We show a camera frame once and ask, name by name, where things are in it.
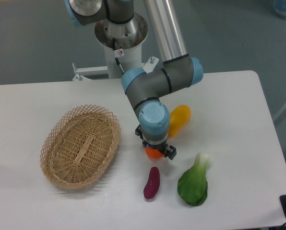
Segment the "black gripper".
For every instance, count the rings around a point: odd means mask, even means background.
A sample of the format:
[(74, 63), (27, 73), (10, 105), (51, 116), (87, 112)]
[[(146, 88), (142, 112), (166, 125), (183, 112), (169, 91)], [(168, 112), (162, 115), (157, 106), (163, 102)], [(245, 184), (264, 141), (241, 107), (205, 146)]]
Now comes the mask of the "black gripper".
[(141, 125), (138, 125), (135, 129), (135, 135), (138, 136), (141, 141), (144, 148), (149, 147), (151, 149), (155, 149), (158, 151), (164, 151), (164, 157), (169, 158), (170, 160), (173, 160), (176, 156), (176, 148), (174, 146), (169, 146), (166, 142), (163, 142), (161, 144), (151, 144), (148, 143), (143, 139), (143, 134), (141, 131)]

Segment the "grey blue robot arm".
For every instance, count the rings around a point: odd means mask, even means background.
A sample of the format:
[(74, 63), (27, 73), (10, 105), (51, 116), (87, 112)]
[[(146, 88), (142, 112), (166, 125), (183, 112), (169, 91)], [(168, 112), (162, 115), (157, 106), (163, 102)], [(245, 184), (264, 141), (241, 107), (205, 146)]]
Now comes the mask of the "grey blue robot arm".
[(95, 25), (95, 35), (107, 51), (109, 77), (121, 80), (138, 118), (135, 134), (143, 146), (173, 159), (176, 149), (167, 144), (169, 111), (160, 98), (199, 83), (203, 68), (186, 50), (172, 2), (144, 2), (163, 62), (161, 69), (152, 71), (142, 64), (141, 55), (132, 53), (148, 34), (132, 0), (67, 0), (65, 5), (74, 24)]

